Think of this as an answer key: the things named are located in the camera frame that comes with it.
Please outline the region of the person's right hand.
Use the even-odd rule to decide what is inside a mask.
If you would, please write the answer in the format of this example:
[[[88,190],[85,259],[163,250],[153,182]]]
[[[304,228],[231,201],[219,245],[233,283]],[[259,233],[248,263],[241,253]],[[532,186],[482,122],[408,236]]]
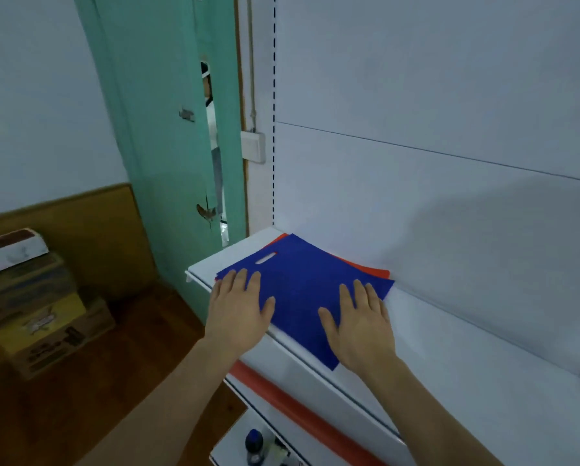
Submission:
[[[349,371],[362,380],[401,364],[396,354],[393,330],[383,330],[376,291],[369,285],[369,315],[363,316],[356,310],[353,292],[345,284],[339,287],[340,346],[330,347],[336,358]]]

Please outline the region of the person's left hand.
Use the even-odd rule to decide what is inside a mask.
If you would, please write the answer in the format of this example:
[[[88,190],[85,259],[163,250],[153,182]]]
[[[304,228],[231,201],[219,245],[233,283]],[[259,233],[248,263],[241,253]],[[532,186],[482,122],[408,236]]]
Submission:
[[[248,274],[247,304],[233,304],[234,270],[221,280],[221,301],[216,308],[208,307],[205,340],[212,343],[224,358],[236,361],[261,341],[269,327],[262,327],[260,313],[261,273]]]

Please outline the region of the blue non-woven bag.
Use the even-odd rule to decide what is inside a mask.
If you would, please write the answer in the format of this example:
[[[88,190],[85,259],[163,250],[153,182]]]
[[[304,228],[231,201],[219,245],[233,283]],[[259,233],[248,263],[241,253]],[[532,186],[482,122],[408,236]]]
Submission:
[[[329,370],[339,360],[332,352],[318,316],[327,308],[336,324],[340,323],[339,286],[350,292],[353,282],[371,284],[380,299],[385,299],[394,285],[389,278],[364,272],[359,266],[327,253],[295,234],[285,235],[263,249],[233,263],[217,273],[222,279],[228,272],[247,270],[250,277],[260,272],[260,304],[276,299],[272,325],[293,338]]]

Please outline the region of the person's left forearm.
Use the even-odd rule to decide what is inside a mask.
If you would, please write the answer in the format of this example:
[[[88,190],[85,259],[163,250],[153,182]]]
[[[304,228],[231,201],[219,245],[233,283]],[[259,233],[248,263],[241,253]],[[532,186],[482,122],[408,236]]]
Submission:
[[[201,338],[177,368],[75,466],[176,466],[224,377],[259,340]]]

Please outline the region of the person's right forearm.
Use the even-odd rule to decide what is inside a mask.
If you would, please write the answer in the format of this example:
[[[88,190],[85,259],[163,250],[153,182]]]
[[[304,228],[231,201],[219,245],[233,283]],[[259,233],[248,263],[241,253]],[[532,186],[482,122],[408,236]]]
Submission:
[[[397,357],[369,368],[363,381],[395,424],[417,466],[504,466]]]

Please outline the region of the red non-woven bag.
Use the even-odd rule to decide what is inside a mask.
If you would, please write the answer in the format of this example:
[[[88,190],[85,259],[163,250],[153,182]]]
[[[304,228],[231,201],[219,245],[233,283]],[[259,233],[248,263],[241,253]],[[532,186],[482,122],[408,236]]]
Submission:
[[[284,239],[287,236],[288,236],[288,234],[286,234],[286,233],[280,234],[274,240],[270,241],[267,245],[265,245],[265,247],[269,247],[270,245],[277,243],[278,241]],[[344,258],[335,256],[333,254],[331,254],[331,255],[334,256],[335,258],[337,258],[338,260],[344,261],[348,265],[353,266],[354,268],[364,272],[365,274],[370,274],[372,276],[376,276],[376,277],[383,278],[383,279],[390,279],[391,272],[389,270],[359,265],[357,263],[354,263],[354,262],[346,260]]]

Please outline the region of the white metal shelf unit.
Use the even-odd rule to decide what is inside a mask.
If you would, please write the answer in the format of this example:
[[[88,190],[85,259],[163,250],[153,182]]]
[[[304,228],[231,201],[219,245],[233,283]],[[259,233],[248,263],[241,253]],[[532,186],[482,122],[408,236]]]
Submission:
[[[239,0],[254,236],[395,281],[400,356],[507,466],[580,466],[580,0]]]

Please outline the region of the dark bottle with blue cap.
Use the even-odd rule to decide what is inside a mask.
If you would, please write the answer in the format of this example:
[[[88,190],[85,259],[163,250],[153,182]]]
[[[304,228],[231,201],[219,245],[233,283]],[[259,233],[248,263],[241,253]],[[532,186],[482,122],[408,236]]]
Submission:
[[[247,466],[262,466],[265,460],[264,437],[257,429],[251,429],[245,437]]]

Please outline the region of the printed brown cardboard box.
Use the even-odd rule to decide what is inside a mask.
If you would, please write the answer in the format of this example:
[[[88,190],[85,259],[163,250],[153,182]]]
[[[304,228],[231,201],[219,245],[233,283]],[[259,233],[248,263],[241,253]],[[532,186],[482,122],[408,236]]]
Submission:
[[[113,328],[115,319],[107,302],[95,297],[83,315],[11,355],[9,361],[24,380],[30,380]]]

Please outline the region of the green wooden door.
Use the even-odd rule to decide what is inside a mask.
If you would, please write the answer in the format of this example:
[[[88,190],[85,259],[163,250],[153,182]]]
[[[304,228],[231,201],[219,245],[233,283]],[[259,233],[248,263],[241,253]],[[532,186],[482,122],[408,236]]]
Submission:
[[[211,283],[187,282],[186,270],[223,246],[201,61],[211,75],[229,244],[247,236],[236,0],[74,3],[155,264],[205,321]]]

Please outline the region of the yellow printed box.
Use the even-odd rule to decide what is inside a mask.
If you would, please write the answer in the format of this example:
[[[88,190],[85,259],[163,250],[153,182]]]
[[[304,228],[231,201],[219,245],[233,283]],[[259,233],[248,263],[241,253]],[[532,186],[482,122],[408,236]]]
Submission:
[[[0,328],[0,346],[7,355],[27,349],[85,314],[78,292],[73,292]]]

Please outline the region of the white flat box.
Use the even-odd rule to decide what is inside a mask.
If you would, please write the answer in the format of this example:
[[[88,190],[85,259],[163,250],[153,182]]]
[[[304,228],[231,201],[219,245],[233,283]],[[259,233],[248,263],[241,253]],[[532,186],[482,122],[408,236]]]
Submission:
[[[43,237],[33,229],[21,228],[0,235],[0,272],[47,253]]]

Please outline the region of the white wall switch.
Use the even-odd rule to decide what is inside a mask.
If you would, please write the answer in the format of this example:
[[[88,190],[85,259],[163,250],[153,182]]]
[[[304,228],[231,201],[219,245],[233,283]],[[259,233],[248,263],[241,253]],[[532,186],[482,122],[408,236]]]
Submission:
[[[241,131],[240,140],[241,140],[241,156],[244,160],[256,164],[265,163],[266,138],[264,133]]]

